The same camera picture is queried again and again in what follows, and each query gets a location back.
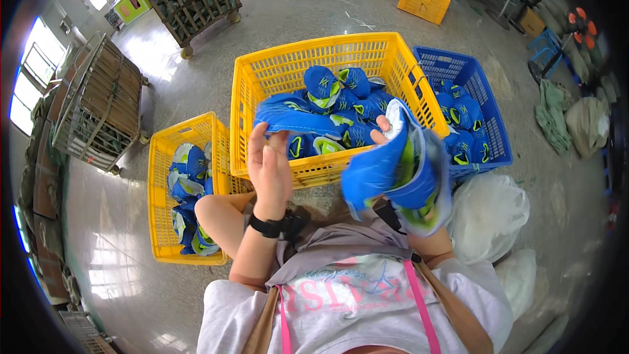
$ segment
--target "white string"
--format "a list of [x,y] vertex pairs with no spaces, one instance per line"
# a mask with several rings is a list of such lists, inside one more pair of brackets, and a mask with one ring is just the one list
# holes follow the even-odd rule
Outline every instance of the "white string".
[[345,15],[347,15],[349,19],[355,20],[356,22],[358,22],[358,25],[360,26],[364,26],[365,28],[368,28],[369,30],[375,29],[375,25],[367,25],[365,22],[361,21],[360,19],[351,18],[350,15],[347,13],[347,11],[345,12]]

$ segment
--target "hand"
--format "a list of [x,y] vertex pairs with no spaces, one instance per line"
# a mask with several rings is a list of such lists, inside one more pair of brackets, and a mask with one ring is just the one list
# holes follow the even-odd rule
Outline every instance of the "hand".
[[[375,118],[375,122],[378,123],[378,126],[380,126],[382,131],[389,131],[391,129],[391,124],[389,123],[389,120],[387,119],[387,117],[384,115],[380,115],[379,117]],[[376,129],[371,130],[369,135],[371,136],[371,139],[374,141],[374,143],[378,145],[386,144],[389,141],[384,136],[384,134],[382,134]]]
[[286,157],[288,132],[272,134],[265,145],[264,133],[269,124],[259,123],[249,136],[247,170],[258,195],[254,215],[261,221],[284,218],[286,204],[293,192],[291,168]]

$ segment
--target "wrist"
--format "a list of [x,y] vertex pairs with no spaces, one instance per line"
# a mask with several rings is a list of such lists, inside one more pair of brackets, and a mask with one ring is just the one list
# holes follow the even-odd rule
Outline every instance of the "wrist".
[[286,205],[270,206],[263,202],[254,205],[254,216],[261,221],[280,221],[286,215]]

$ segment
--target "brown strap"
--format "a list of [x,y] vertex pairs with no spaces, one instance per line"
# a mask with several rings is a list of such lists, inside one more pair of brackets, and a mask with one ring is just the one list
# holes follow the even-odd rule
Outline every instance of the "brown strap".
[[433,275],[430,268],[421,263],[413,263],[417,271],[426,279],[450,319],[452,328],[470,354],[492,354],[494,345],[489,335],[473,313],[452,291]]
[[279,291],[277,287],[271,287],[267,302],[264,304],[258,322],[251,332],[251,335],[249,335],[249,339],[247,343],[245,343],[245,348],[242,350],[243,354],[266,354],[268,352],[278,297]]

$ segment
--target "pink strap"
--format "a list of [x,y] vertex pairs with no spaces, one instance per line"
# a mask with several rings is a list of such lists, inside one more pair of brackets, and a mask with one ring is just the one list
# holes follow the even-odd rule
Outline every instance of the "pink strap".
[[417,309],[420,311],[421,323],[424,324],[424,330],[426,331],[426,337],[429,339],[430,354],[441,354],[441,348],[439,347],[439,340],[436,338],[435,328],[430,321],[429,310],[424,302],[423,289],[418,283],[417,276],[415,275],[415,268],[411,260],[404,260],[404,269],[406,271],[406,277],[411,284],[411,291],[413,291],[413,297],[415,297],[415,303]]
[[291,334],[288,332],[288,323],[286,322],[286,313],[284,312],[282,286],[278,284],[276,287],[279,290],[279,304],[282,310],[282,354],[293,354],[293,348],[291,347]]

